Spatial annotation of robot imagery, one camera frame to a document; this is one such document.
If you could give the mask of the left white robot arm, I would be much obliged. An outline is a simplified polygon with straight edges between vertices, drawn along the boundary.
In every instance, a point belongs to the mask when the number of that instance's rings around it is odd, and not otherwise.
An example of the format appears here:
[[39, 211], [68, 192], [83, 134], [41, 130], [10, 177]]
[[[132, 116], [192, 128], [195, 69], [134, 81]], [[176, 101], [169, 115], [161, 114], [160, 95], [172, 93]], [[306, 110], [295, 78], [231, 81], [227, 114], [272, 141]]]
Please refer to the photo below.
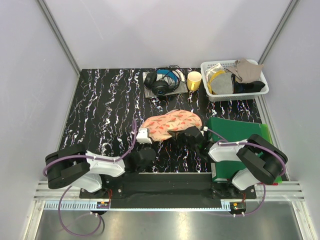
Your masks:
[[47, 155], [43, 175], [47, 177], [49, 189], [73, 186], [103, 198], [108, 193], [108, 186], [102, 175], [118, 178], [141, 173], [155, 160], [156, 151], [151, 147], [111, 157], [93, 153], [80, 143]]

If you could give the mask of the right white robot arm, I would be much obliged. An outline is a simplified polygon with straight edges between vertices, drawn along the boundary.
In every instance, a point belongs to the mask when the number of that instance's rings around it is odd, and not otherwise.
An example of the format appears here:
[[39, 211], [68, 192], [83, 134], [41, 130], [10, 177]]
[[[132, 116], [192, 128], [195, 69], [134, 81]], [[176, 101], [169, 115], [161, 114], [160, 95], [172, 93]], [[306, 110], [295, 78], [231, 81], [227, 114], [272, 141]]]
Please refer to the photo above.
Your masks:
[[247, 139], [228, 142], [222, 137], [212, 141], [208, 139], [207, 132], [216, 134], [207, 127], [200, 130], [195, 126], [168, 131], [177, 143], [187, 146], [207, 163], [244, 164], [245, 168], [234, 173], [227, 185], [230, 197], [239, 198], [255, 184], [272, 185], [277, 177], [285, 174], [288, 157], [260, 135], [252, 134]]

